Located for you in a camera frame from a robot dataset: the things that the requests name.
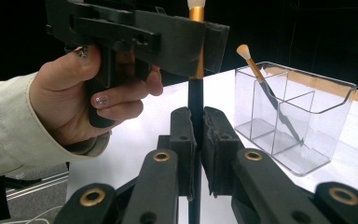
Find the black mechanical clamp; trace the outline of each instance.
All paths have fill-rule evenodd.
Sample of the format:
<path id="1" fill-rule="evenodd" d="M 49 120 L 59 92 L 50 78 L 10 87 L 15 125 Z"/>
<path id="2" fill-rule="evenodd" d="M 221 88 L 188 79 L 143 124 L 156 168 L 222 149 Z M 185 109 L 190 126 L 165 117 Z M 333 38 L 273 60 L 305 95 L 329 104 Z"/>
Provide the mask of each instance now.
<path id="1" fill-rule="evenodd" d="M 219 72 L 228 27 L 170 17 L 158 7 L 139 10 L 134 0 L 47 0 L 48 32 L 69 49 L 98 45 L 102 64 L 88 81 L 89 94 L 116 85 L 116 52 L 135 55 L 142 79 L 151 64 L 162 73 L 194 76 L 204 46 L 204 68 Z M 171 224 L 178 221 L 178 197 L 194 197 L 197 142 L 188 108 L 174 110 L 170 135 L 161 135 L 140 174 L 119 189 L 94 183 L 77 190 L 55 218 L 56 224 Z M 90 111 L 90 123 L 112 120 Z M 225 114 L 204 108 L 201 159 L 213 196 L 232 196 L 240 224 L 358 223 L 358 190 L 336 182 L 315 193 L 296 186 L 261 150 L 244 148 Z"/>
<path id="2" fill-rule="evenodd" d="M 204 45 L 204 68 L 220 71 L 229 27 L 212 22 L 164 14 L 161 7 L 137 5 L 135 0 L 46 0 L 48 33 L 68 49 L 98 45 L 102 64 L 96 78 L 88 81 L 88 92 L 119 85 L 116 52 L 133 52 L 135 75 L 147 79 L 151 65 L 162 75 L 191 77 L 196 74 Z M 113 120 L 99 117 L 89 106 L 91 125 L 109 127 Z"/>
<path id="3" fill-rule="evenodd" d="M 191 197 L 194 136 L 186 107 L 171 114 L 140 174 L 119 189 L 90 184 L 77 190 L 55 224 L 167 224 L 178 221 L 178 197 Z M 358 190 L 327 182 L 315 193 L 296 186 L 265 152 L 244 148 L 225 114 L 204 108 L 202 165 L 215 197 L 232 196 L 240 224 L 358 223 Z"/>

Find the fingernail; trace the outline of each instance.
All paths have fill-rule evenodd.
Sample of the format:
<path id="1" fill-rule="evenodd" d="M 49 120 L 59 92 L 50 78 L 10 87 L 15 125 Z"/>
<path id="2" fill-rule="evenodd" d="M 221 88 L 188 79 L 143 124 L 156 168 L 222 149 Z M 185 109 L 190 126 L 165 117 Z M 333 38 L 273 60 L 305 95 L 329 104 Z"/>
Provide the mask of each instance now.
<path id="1" fill-rule="evenodd" d="M 95 105 L 97 108 L 103 107 L 107 104 L 109 104 L 109 98 L 106 95 L 98 96 L 95 98 Z"/>
<path id="2" fill-rule="evenodd" d="M 87 47 L 87 46 L 84 46 L 79 51 L 80 62 L 83 63 L 83 64 L 87 63 L 88 51 L 89 51 L 89 47 Z"/>

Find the brass insert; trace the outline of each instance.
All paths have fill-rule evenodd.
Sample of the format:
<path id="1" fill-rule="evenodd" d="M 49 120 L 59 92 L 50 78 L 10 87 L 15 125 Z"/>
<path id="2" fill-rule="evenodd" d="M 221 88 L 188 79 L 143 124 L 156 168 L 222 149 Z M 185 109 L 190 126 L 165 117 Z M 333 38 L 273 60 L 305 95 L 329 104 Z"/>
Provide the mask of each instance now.
<path id="1" fill-rule="evenodd" d="M 350 190 L 334 187 L 329 189 L 328 193 L 332 198 L 334 198 L 338 202 L 345 203 L 347 205 L 358 204 L 358 197 Z"/>
<path id="2" fill-rule="evenodd" d="M 85 207 L 94 206 L 100 203 L 105 197 L 105 192 L 102 189 L 89 189 L 80 198 L 80 204 Z"/>
<path id="3" fill-rule="evenodd" d="M 171 158 L 170 154 L 166 153 L 166 152 L 159 152 L 159 153 L 156 153 L 154 156 L 153 156 L 153 159 L 155 161 L 167 161 Z"/>
<path id="4" fill-rule="evenodd" d="M 256 151 L 245 152 L 244 156 L 249 161 L 261 161 L 261 160 L 263 160 L 263 156 L 260 153 L 256 152 Z"/>

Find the hand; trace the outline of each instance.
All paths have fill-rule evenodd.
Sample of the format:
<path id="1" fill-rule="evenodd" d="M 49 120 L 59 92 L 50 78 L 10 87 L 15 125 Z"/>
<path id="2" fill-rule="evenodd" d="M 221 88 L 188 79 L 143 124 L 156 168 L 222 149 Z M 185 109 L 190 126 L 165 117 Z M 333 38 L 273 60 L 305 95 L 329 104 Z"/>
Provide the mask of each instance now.
<path id="1" fill-rule="evenodd" d="M 162 94 L 161 74 L 153 66 L 146 82 L 135 77 L 132 54 L 117 54 L 117 72 L 126 75 L 125 82 L 115 88 L 86 96 L 85 81 L 95 77 L 101 64 L 100 51 L 89 46 L 85 58 L 80 49 L 45 63 L 30 87 L 32 107 L 51 136 L 62 146 L 71 145 L 109 132 L 126 119 L 143 111 L 141 99 L 149 93 Z M 88 106 L 98 108 L 101 117 L 115 120 L 108 128 L 90 125 Z"/>

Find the clear plastic container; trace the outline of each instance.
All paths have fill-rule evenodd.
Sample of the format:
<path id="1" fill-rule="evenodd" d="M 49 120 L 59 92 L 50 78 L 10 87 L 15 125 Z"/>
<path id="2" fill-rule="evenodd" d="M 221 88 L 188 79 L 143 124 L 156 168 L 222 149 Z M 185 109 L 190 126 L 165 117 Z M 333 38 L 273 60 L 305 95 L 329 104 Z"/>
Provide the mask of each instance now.
<path id="1" fill-rule="evenodd" d="M 249 66 L 236 69 L 235 129 L 295 175 L 329 163 L 357 85 L 276 63 L 257 66 L 268 84 Z"/>

